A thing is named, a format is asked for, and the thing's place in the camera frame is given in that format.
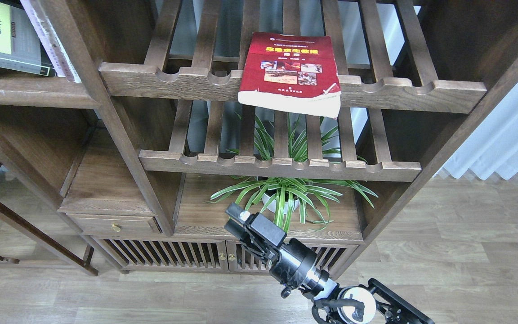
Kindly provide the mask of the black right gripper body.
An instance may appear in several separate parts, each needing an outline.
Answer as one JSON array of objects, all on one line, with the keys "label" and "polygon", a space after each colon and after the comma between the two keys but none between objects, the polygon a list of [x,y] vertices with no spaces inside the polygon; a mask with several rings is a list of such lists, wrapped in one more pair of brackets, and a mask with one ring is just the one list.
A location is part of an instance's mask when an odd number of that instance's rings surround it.
[{"label": "black right gripper body", "polygon": [[285,243],[286,232],[260,213],[248,225],[254,245],[242,247],[262,263],[270,264],[270,275],[283,285],[282,298],[299,289],[310,300],[331,297],[339,285],[327,271],[316,266],[317,255],[313,250],[292,238]]}]

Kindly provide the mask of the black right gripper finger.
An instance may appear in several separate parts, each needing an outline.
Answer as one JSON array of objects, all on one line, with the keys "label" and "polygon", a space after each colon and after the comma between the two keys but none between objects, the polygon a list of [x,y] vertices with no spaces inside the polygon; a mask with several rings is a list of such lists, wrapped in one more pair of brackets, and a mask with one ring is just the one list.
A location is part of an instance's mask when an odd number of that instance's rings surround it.
[{"label": "black right gripper finger", "polygon": [[255,219],[256,215],[245,211],[234,202],[229,205],[225,212],[230,216],[224,226],[225,230],[233,234],[245,246],[254,245],[253,234],[249,233],[248,225]]}]

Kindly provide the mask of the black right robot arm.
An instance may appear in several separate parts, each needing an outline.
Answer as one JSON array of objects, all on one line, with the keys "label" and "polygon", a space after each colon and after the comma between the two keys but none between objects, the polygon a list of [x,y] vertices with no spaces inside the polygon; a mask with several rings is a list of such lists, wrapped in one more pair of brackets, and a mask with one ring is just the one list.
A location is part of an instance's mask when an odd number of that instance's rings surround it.
[{"label": "black right robot arm", "polygon": [[315,264],[315,252],[292,238],[261,213],[251,214],[236,203],[226,213],[225,229],[262,263],[271,265],[270,275],[283,285],[281,296],[294,289],[313,302],[311,313],[319,324],[367,324],[380,312],[387,324],[431,324],[431,318],[407,303],[380,281],[341,287],[327,271]]}]

